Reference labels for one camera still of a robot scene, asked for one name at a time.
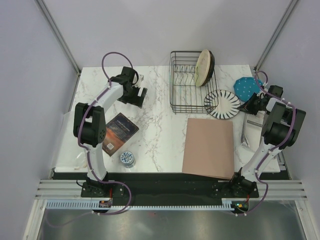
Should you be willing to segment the blue striped white plate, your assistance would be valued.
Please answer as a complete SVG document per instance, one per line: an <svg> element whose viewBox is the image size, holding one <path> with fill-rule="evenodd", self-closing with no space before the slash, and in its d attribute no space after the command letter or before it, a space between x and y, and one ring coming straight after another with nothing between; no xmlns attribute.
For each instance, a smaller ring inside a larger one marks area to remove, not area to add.
<svg viewBox="0 0 320 240"><path fill-rule="evenodd" d="M203 105L206 112L212 117L228 120L240 112L241 102L233 92L218 89L206 95Z"/></svg>

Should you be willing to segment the teal polka dot plate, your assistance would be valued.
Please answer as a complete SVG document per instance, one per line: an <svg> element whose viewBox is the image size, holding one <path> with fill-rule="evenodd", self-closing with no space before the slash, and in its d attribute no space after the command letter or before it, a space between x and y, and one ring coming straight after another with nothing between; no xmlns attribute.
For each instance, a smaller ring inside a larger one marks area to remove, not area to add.
<svg viewBox="0 0 320 240"><path fill-rule="evenodd" d="M261 89L253 77L241 77L233 85L234 94L241 102L248 101L254 94L258 94Z"/></svg>

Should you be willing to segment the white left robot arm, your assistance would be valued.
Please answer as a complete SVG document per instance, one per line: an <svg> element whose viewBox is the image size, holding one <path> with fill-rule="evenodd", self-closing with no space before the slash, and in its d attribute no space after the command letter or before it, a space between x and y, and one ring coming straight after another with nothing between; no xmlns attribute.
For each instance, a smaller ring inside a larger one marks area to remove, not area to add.
<svg viewBox="0 0 320 240"><path fill-rule="evenodd" d="M99 197L110 172L230 179L254 155L241 144L245 113L232 87L247 66L218 66L205 86L168 66L86 67L73 104L73 137Z"/></svg>

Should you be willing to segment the black wire dish rack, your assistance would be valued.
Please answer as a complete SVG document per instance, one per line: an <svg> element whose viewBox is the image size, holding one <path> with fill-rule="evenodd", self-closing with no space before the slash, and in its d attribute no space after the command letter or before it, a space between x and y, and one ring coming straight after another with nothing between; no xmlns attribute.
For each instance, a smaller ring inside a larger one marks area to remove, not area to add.
<svg viewBox="0 0 320 240"><path fill-rule="evenodd" d="M215 69L210 81L195 86L195 69L200 51L175 50L169 61L169 103L174 113L206 114L204 99L218 89Z"/></svg>

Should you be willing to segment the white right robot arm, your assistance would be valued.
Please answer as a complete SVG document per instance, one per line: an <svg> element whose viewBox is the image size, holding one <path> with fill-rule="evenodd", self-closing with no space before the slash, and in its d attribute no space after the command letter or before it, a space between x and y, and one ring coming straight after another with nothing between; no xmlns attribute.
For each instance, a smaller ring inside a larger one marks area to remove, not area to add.
<svg viewBox="0 0 320 240"><path fill-rule="evenodd" d="M283 88L271 85L263 90L263 97L257 94L238 109L246 114L266 113L261 130L261 142L250 161L240 169L240 174L250 182L256 182L269 162L286 147L297 140L306 117L304 110L295 108L282 98Z"/></svg>

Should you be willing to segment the cream plate with branch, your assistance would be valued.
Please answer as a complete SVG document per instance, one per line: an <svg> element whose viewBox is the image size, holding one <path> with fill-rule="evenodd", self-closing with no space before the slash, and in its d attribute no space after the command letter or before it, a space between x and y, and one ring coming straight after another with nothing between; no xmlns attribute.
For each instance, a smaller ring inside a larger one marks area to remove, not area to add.
<svg viewBox="0 0 320 240"><path fill-rule="evenodd" d="M204 49L197 60L194 72L194 83L196 87L204 86L210 78L212 66L212 54L208 49Z"/></svg>

